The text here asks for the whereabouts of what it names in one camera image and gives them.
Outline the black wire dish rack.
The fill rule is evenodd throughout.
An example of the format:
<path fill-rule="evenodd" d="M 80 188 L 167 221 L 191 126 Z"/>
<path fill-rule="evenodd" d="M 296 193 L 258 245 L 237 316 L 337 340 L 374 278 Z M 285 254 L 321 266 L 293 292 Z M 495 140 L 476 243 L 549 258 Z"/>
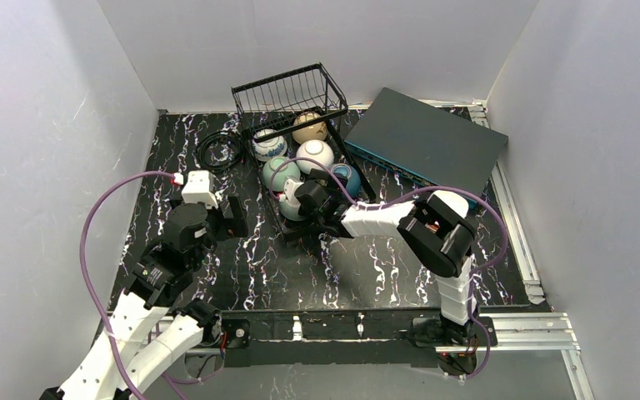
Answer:
<path fill-rule="evenodd" d="M 348 113 L 348 102 L 343 91 L 335 83 L 327 69 L 321 63 L 314 63 L 296 68 L 288 72 L 279 73 L 254 82 L 232 87 L 232 96 L 239 116 L 239 132 L 247 139 L 247 150 L 252 159 L 259 179 L 262 179 L 263 164 L 261 155 L 255 147 L 262 143 L 262 135 L 257 133 L 266 129 L 269 138 L 281 138 L 286 141 L 287 150 L 281 154 L 295 157 L 300 147 L 292 135 L 301 128 L 321 125 L 327 129 L 325 142 L 332 150 L 336 162 L 346 163 L 358 171 L 360 194 L 374 201 L 377 195 L 365 174 L 361 172 L 354 156 L 349 152 L 340 135 L 339 119 Z M 336 183 L 329 183 L 328 191 L 341 191 Z M 330 205 L 323 206 L 320 214 L 311 213 L 309 221 L 293 222 L 280 212 L 279 201 L 274 198 L 269 189 L 262 183 L 262 198 L 265 211 L 269 213 L 275 228 L 281 233 L 286 243 L 311 234 L 326 233 L 338 238 L 350 238 L 348 232 L 339 222 L 340 212 L 346 211 L 349 205 L 341 206 L 339 200 L 347 201 L 340 193 L 334 196 L 340 199 L 333 206 L 334 214 L 330 212 Z"/>

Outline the white ribbed ceramic bowl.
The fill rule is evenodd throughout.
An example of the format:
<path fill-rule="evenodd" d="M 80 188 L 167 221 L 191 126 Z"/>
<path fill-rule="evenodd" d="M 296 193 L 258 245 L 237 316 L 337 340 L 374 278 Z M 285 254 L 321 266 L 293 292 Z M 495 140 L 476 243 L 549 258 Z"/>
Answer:
<path fill-rule="evenodd" d="M 302 143 L 296 152 L 296 158 L 296 164 L 304 174 L 309 174 L 313 169 L 319 169 L 316 163 L 307 161 L 307 158 L 321 163 L 326 168 L 330 168 L 335 163 L 333 150 L 326 142 L 318 139 Z"/>

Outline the orange bowl white inside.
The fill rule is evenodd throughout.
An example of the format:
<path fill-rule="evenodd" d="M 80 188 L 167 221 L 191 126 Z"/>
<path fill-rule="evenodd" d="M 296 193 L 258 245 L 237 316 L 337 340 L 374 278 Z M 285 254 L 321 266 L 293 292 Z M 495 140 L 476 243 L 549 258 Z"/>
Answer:
<path fill-rule="evenodd" d="M 432 191 L 432 195 L 447 204 L 460 217 L 465 218 L 468 215 L 470 204 L 460 194 L 444 190 L 436 190 Z"/>

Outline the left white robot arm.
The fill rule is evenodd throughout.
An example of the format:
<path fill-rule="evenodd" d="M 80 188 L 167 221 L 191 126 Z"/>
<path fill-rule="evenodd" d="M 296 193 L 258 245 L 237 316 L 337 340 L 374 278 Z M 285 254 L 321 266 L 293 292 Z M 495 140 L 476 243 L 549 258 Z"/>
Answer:
<path fill-rule="evenodd" d="M 187 350 L 222 339 L 220 310 L 201 299 L 175 309 L 170 326 L 148 338 L 191 285 L 204 258 L 221 241 L 248 235 L 237 195 L 212 204 L 183 194 L 172 205 L 163 233 L 145 247 L 127 276 L 87 356 L 64 383 L 45 389 L 43 399 L 139 398 Z"/>

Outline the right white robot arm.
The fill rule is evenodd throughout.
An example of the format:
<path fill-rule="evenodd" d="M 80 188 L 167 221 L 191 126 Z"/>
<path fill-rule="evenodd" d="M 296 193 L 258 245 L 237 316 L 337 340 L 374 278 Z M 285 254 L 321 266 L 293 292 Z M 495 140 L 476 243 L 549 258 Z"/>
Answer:
<path fill-rule="evenodd" d="M 453 192 L 426 190 L 393 205 L 350 202 L 341 184 L 325 172 L 305 182 L 290 177 L 283 184 L 281 209 L 336 238 L 402 240 L 435 275 L 440 296 L 439 319 L 410 328 L 407 339 L 418 346 L 455 344 L 473 350 L 477 306 L 469 286 L 476 231 L 466 220 L 466 200 Z"/>

